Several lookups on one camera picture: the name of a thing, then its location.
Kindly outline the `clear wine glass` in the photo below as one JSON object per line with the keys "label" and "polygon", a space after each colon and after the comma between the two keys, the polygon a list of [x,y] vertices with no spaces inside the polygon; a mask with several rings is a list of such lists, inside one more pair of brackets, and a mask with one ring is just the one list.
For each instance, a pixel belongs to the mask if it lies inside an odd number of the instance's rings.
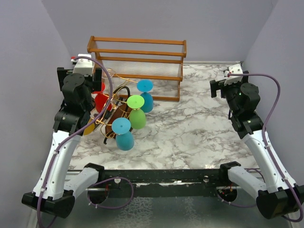
{"label": "clear wine glass", "polygon": [[108,77],[107,77],[107,75],[109,75],[111,77],[112,85],[114,86],[113,77],[114,77],[116,72],[111,68],[107,68],[106,70],[107,70],[107,73],[105,71],[102,71],[102,83],[106,86],[109,85],[109,80],[108,80]]}

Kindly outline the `red plastic wine glass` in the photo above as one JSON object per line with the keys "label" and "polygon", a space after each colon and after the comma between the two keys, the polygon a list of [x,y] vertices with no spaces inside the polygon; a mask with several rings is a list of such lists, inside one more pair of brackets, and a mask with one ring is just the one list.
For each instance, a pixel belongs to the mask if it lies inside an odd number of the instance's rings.
{"label": "red plastic wine glass", "polygon": [[105,104],[108,100],[108,97],[103,94],[103,91],[105,89],[105,84],[102,82],[101,91],[95,91],[92,94],[96,95],[95,97],[95,108],[98,113],[101,113],[102,109],[105,107]]}

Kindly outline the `orange plastic wine glass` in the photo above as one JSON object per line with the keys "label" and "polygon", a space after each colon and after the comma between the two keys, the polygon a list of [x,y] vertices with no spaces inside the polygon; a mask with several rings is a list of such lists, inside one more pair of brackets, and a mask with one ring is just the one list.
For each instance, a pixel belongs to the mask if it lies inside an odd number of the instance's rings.
{"label": "orange plastic wine glass", "polygon": [[90,133],[92,133],[95,129],[95,123],[93,122],[93,118],[91,117],[88,121],[88,124],[91,123],[88,127],[86,127],[83,131],[83,135],[89,135]]}

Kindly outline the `blue plastic wine glass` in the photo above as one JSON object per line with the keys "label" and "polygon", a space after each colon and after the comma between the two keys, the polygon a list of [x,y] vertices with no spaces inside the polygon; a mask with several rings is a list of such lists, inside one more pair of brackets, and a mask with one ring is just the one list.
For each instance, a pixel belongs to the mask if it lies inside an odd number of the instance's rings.
{"label": "blue plastic wine glass", "polygon": [[149,79],[140,80],[137,83],[137,89],[141,92],[141,97],[144,98],[144,105],[141,109],[145,113],[149,113],[153,110],[153,97],[149,93],[153,89],[153,82]]}

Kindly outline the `green plastic wine glass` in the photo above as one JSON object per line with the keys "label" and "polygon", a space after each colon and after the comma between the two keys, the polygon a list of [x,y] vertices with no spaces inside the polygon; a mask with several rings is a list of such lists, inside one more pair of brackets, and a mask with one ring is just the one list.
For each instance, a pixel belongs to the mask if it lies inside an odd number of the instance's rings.
{"label": "green plastic wine glass", "polygon": [[144,98],[140,95],[132,95],[127,99],[127,105],[132,109],[129,114],[129,121],[133,129],[142,129],[146,125],[146,116],[141,109],[144,105]]}

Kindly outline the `teal plastic wine glass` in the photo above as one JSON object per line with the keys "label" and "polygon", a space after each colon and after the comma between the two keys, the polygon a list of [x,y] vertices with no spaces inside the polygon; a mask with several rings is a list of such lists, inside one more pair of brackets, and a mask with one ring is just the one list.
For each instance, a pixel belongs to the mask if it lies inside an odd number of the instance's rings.
{"label": "teal plastic wine glass", "polygon": [[134,147],[134,138],[130,132],[131,123],[127,118],[117,118],[112,123],[112,131],[116,134],[117,147],[122,151],[129,151]]}

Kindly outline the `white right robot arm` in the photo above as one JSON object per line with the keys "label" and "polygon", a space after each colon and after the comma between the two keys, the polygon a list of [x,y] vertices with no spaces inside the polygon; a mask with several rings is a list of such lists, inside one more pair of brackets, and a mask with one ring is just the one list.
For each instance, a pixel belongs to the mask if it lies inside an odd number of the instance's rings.
{"label": "white right robot arm", "polygon": [[230,121],[243,143],[253,154],[264,181],[247,172],[238,162],[229,162],[220,166],[219,182],[228,186],[235,183],[245,190],[256,202],[257,208],[266,219],[284,217],[289,213],[300,212],[304,215],[304,187],[299,186],[289,175],[271,149],[264,123],[255,112],[260,101],[257,86],[241,80],[230,85],[224,80],[210,82],[211,97],[226,99],[232,113]]}

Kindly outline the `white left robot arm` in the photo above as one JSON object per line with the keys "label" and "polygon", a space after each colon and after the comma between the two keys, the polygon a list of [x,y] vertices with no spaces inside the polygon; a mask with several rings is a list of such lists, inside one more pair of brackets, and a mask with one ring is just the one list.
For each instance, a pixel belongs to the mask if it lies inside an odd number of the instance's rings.
{"label": "white left robot arm", "polygon": [[55,116],[52,144],[43,172],[31,192],[22,197],[22,204],[47,214],[66,218],[75,200],[86,188],[104,184],[104,167],[89,163],[70,181],[67,170],[83,133],[79,132],[90,120],[95,104],[92,92],[101,91],[102,69],[82,73],[59,67],[57,75],[63,103]]}

